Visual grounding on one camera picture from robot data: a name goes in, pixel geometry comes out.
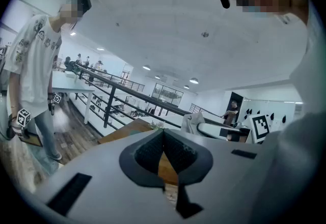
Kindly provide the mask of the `person's white shirt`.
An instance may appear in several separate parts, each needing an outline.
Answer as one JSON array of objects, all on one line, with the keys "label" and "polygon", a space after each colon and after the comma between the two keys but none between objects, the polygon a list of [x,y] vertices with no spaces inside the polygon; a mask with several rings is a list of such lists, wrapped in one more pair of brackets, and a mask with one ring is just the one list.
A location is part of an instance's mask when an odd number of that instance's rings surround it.
[{"label": "person's white shirt", "polygon": [[290,75],[303,115],[280,132],[252,224],[313,224],[326,199],[326,28],[309,3],[306,53]]}]

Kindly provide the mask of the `grey cleaning cloth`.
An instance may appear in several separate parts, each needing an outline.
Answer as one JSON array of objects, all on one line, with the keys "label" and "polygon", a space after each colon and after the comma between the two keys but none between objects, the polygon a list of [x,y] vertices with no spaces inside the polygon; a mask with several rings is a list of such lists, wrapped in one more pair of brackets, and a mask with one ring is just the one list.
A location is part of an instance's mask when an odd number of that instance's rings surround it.
[{"label": "grey cleaning cloth", "polygon": [[202,113],[184,115],[181,124],[181,131],[202,136],[202,134],[197,129],[198,125],[201,123],[205,123]]}]

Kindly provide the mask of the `black metal railing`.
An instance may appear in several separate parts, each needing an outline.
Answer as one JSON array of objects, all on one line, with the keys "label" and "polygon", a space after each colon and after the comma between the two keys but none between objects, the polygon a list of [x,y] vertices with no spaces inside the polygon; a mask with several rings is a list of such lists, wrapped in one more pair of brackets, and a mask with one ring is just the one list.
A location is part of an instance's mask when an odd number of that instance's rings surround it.
[{"label": "black metal railing", "polygon": [[[152,117],[152,118],[158,119],[158,120],[160,120],[160,121],[162,121],[162,122],[165,122],[165,123],[167,123],[167,124],[169,124],[169,125],[171,125],[171,126],[175,126],[175,127],[180,128],[179,125],[177,125],[177,124],[175,124],[175,123],[173,123],[173,122],[171,122],[171,121],[168,121],[168,120],[163,119],[163,118],[161,118],[161,117],[159,117],[159,116],[156,116],[156,115],[154,115],[154,114],[151,114],[151,113],[149,113],[149,112],[147,112],[147,111],[145,111],[145,110],[143,110],[143,109],[141,109],[141,108],[138,108],[138,107],[136,107],[136,106],[134,106],[134,105],[132,105],[132,104],[130,104],[130,103],[128,103],[128,102],[126,102],[126,101],[120,99],[120,98],[118,98],[118,97],[115,95],[115,91],[116,91],[116,90],[120,90],[120,91],[122,91],[122,92],[124,92],[124,93],[126,93],[126,94],[128,94],[128,95],[130,95],[130,96],[134,96],[134,97],[136,97],[136,98],[138,98],[138,99],[140,99],[140,100],[143,100],[143,101],[145,101],[145,102],[147,102],[147,103],[151,103],[151,104],[153,104],[153,105],[155,105],[155,106],[160,106],[161,108],[164,108],[164,109],[166,109],[167,111],[173,112],[173,113],[175,113],[175,114],[177,114],[177,115],[180,115],[180,116],[184,116],[184,115],[189,114],[189,112],[184,111],[184,110],[181,110],[181,109],[175,107],[175,106],[172,105],[172,104],[166,104],[166,103],[159,102],[159,101],[157,101],[156,99],[154,99],[154,98],[152,98],[152,97],[150,97],[150,96],[144,95],[144,94],[139,93],[139,92],[137,92],[137,91],[134,91],[134,90],[132,90],[132,89],[130,89],[130,88],[127,88],[127,87],[125,87],[125,86],[123,86],[123,85],[121,85],[121,84],[119,84],[119,83],[116,83],[116,82],[114,82],[114,81],[112,81],[112,80],[106,79],[106,78],[100,76],[99,74],[92,72],[92,71],[91,71],[91,68],[87,68],[87,67],[85,67],[85,66],[78,65],[78,64],[76,64],[75,66],[78,67],[79,70],[80,70],[80,73],[78,74],[78,76],[79,76],[80,79],[85,80],[85,81],[88,82],[90,85],[94,86],[95,88],[99,89],[100,91],[104,92],[105,94],[109,95],[109,97],[110,97],[110,98],[109,98],[109,101],[106,102],[106,109],[103,110],[103,112],[104,112],[104,118],[103,118],[103,121],[104,121],[104,126],[105,126],[105,127],[108,126],[108,125],[109,125],[109,126],[112,126],[112,124],[110,124],[110,123],[108,122],[108,117],[111,116],[111,115],[110,115],[111,109],[114,109],[115,111],[117,111],[117,112],[123,114],[124,116],[126,116],[126,117],[128,117],[128,118],[134,120],[134,118],[133,118],[132,116],[127,115],[125,112],[123,112],[122,110],[120,110],[120,109],[118,109],[118,108],[115,108],[115,107],[112,105],[113,100],[116,99],[116,100],[120,101],[121,103],[123,103],[123,104],[125,104],[125,105],[127,105],[127,106],[129,106],[129,107],[131,107],[131,108],[133,108],[133,109],[135,109],[135,110],[141,112],[141,113],[144,113],[144,114],[146,114],[146,115],[148,115],[148,116],[150,116],[150,117]],[[112,87],[111,91],[110,91],[110,92],[107,92],[107,91],[101,89],[100,87],[98,87],[97,85],[95,85],[93,82],[87,80],[85,77],[83,77],[83,74],[84,74],[84,73],[90,75],[92,78],[97,78],[97,79],[99,79],[100,81],[102,81],[102,82],[108,84],[108,86],[111,86],[111,87]]]}]

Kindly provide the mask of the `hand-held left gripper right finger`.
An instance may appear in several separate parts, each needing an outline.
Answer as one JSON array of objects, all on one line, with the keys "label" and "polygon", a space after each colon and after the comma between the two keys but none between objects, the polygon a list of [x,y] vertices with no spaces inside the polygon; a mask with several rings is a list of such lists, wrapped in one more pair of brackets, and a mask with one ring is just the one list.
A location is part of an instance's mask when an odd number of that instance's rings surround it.
[{"label": "hand-held left gripper right finger", "polygon": [[178,175],[179,185],[201,182],[213,166],[211,152],[180,131],[164,130],[164,153]]}]

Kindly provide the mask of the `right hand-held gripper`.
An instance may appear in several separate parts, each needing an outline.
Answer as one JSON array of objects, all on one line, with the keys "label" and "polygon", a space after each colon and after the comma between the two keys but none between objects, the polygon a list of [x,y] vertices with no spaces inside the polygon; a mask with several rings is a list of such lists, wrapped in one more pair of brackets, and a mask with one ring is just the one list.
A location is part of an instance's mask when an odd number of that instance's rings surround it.
[{"label": "right hand-held gripper", "polygon": [[234,129],[233,126],[223,124],[201,123],[198,125],[198,131],[211,138],[220,139],[229,142],[240,142],[247,144],[262,143],[270,133],[269,125],[266,123],[250,120],[241,122],[240,129]]}]

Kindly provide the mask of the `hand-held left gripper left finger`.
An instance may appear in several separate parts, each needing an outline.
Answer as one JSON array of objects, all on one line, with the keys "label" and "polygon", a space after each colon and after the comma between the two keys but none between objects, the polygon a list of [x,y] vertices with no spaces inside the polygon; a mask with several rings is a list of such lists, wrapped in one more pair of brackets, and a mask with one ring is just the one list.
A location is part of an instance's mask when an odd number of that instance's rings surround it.
[{"label": "hand-held left gripper left finger", "polygon": [[164,188],[158,176],[159,162],[164,152],[164,132],[156,130],[145,138],[127,146],[120,154],[122,172],[136,185]]}]

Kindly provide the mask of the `white table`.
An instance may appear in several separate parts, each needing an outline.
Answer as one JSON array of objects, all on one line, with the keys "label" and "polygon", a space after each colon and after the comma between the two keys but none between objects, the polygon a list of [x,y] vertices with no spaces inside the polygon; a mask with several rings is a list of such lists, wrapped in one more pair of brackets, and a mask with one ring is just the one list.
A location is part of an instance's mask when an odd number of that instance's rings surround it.
[{"label": "white table", "polygon": [[84,124],[88,123],[89,109],[94,90],[83,83],[80,79],[75,77],[66,76],[64,72],[52,72],[52,90],[56,93],[75,93],[85,94],[87,97],[86,109],[84,114]]}]

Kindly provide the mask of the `large glass window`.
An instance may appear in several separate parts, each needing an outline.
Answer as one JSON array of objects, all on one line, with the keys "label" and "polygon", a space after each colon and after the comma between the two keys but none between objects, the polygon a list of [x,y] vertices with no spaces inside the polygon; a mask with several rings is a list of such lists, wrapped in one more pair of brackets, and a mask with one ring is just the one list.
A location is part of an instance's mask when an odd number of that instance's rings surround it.
[{"label": "large glass window", "polygon": [[183,92],[156,83],[152,92],[152,97],[161,102],[170,103],[178,107],[183,97]]}]

